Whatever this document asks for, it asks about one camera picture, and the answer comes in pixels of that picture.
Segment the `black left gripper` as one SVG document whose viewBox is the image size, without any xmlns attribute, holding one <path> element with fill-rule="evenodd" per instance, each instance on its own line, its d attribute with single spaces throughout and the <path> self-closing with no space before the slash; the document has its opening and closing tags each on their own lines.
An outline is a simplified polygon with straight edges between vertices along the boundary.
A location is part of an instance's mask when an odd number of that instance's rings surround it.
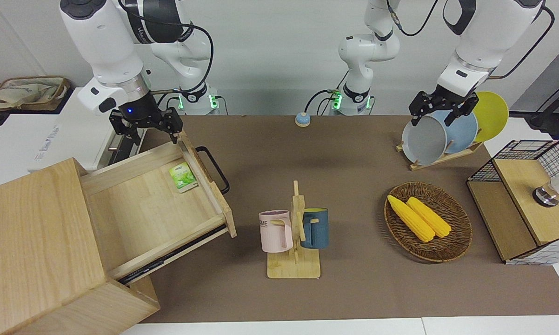
<svg viewBox="0 0 559 335">
<path fill-rule="evenodd" d="M 419 92 L 409 104 L 412 126 L 415 127 L 431 110 L 450 110 L 445 118 L 445 125 L 449 127 L 456 119 L 469 116 L 478 102 L 477 93 L 471 93 L 466 99 L 442 86 L 436 86 L 432 94 Z"/>
</svg>

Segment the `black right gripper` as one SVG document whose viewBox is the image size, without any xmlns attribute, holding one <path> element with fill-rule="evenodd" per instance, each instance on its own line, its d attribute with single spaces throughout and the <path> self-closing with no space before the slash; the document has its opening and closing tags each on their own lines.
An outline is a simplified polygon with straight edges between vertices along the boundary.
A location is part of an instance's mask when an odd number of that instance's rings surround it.
<svg viewBox="0 0 559 335">
<path fill-rule="evenodd" d="M 138 100 L 120 105 L 119 112 L 110 112 L 109 120 L 117 135 L 131 139 L 136 146 L 141 142 L 137 127 L 161 129 L 174 144 L 177 144 L 183 129 L 183 122 L 175 108 L 161 111 L 151 91 Z"/>
</svg>

